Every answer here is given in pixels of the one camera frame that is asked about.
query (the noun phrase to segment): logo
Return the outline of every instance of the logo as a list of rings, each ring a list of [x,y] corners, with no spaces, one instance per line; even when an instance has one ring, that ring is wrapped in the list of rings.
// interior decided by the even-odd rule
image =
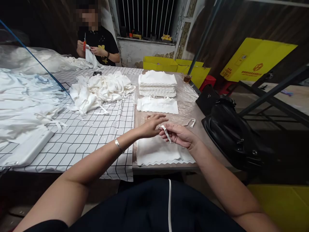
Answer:
[[[253,68],[253,71],[260,70],[262,67],[263,67],[263,63],[257,64],[257,65]]]

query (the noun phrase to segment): person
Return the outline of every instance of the person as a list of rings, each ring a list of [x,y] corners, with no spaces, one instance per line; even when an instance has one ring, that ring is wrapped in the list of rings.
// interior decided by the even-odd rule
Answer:
[[[165,115],[89,154],[65,171],[41,196],[15,232],[39,231],[278,231],[249,190],[184,126],[167,123],[172,142],[188,149],[225,212],[193,188],[153,179],[120,192],[82,217],[88,186],[136,140],[160,135]]]
[[[86,58],[84,39],[90,46],[91,52],[97,61],[103,65],[115,66],[120,62],[119,50],[113,35],[103,26],[99,26],[96,9],[79,9],[78,15],[88,26],[80,26],[78,31],[77,53],[81,58]]]

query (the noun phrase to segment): hand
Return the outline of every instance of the hand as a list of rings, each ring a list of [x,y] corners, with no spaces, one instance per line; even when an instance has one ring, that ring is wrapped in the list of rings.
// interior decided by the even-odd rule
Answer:
[[[80,51],[84,51],[84,42],[78,40],[77,41],[77,49]]]
[[[107,51],[105,51],[104,49],[102,48],[98,48],[98,47],[90,47],[90,51],[96,55],[96,56],[107,56],[108,53]]]
[[[192,147],[193,143],[198,140],[197,136],[184,126],[170,123],[166,124],[165,128],[167,129],[171,141],[185,148],[189,149],[190,147]],[[159,133],[159,135],[161,135],[162,139],[165,139],[165,141],[168,142],[169,140],[164,132],[164,129],[160,127],[160,130],[161,132]]]
[[[145,117],[144,124],[137,128],[138,137],[141,139],[141,138],[151,138],[158,135],[161,130],[159,129],[156,130],[156,127],[159,124],[168,121],[168,119],[165,117],[166,115],[164,114],[152,114]]]

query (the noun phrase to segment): yellow board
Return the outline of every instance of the yellow board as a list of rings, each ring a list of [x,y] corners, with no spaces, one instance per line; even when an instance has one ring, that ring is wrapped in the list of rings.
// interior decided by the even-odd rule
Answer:
[[[269,72],[297,45],[246,38],[221,71],[228,81],[257,81]]]
[[[282,231],[309,231],[309,187],[253,184],[248,189]]]
[[[145,56],[143,68],[155,71],[176,72],[177,63],[170,58]]]
[[[178,64],[176,72],[188,74],[192,61],[176,59]],[[210,68],[204,68],[203,62],[195,62],[191,72],[192,82],[196,87],[200,88],[206,76],[208,75]]]

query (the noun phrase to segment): blue rope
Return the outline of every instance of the blue rope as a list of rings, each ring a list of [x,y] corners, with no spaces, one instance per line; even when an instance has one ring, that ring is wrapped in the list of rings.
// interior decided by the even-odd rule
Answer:
[[[62,84],[43,66],[43,64],[29,51],[29,49],[20,41],[20,39],[2,22],[0,19],[0,23],[8,30],[9,33],[12,34],[12,36],[15,37],[15,39],[39,62],[40,65],[48,72],[48,74],[57,82],[57,84],[68,94],[70,95],[66,89],[62,86]]]

